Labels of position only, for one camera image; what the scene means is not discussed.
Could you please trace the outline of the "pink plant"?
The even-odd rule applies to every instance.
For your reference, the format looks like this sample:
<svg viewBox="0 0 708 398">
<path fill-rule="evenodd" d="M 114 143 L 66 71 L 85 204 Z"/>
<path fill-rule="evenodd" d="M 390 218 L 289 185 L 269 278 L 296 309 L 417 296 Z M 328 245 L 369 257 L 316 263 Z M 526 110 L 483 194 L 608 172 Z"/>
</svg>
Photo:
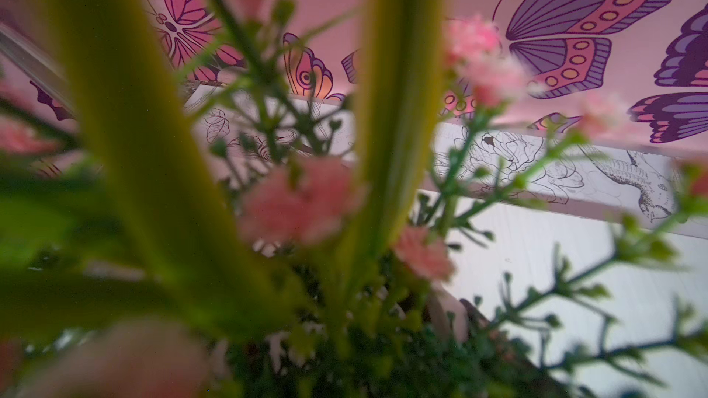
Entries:
<svg viewBox="0 0 708 398">
<path fill-rule="evenodd" d="M 13 397 L 588 397 L 553 375 L 603 363 L 620 372 L 647 352 L 675 349 L 707 359 L 707 327 L 687 327 L 677 303 L 660 339 L 610 348 L 599 341 L 554 363 L 532 364 L 527 343 L 562 327 L 528 311 L 562 297 L 593 311 L 608 290 L 598 273 L 625 265 L 667 268 L 674 251 L 660 230 L 625 217 L 613 249 L 581 273 L 561 254 L 548 289 L 520 302 L 503 280 L 503 302 L 485 322 L 433 310 L 433 287 L 455 271 L 450 232 L 508 200 L 523 172 L 464 213 L 466 147 L 447 152 L 433 177 L 431 142 L 444 92 L 468 78 L 481 107 L 470 136 L 490 127 L 525 86 L 486 47 L 479 24 L 454 29 L 443 0 L 368 0 L 363 83 L 344 99 L 357 129 L 348 164 L 298 109 L 276 63 L 277 35 L 295 9 L 276 0 L 267 21 L 238 14 L 238 0 L 206 0 L 217 33 L 247 70 L 221 94 L 247 91 L 247 125 L 270 159 L 215 181 L 178 101 L 179 77 L 160 56 L 139 0 L 40 0 L 66 68 L 80 131 L 48 125 L 2 99 L 2 134 L 28 151 L 1 156 L 1 339 L 31 345 L 79 330 L 12 378 Z M 247 0 L 257 6 L 260 0 Z"/>
</svg>

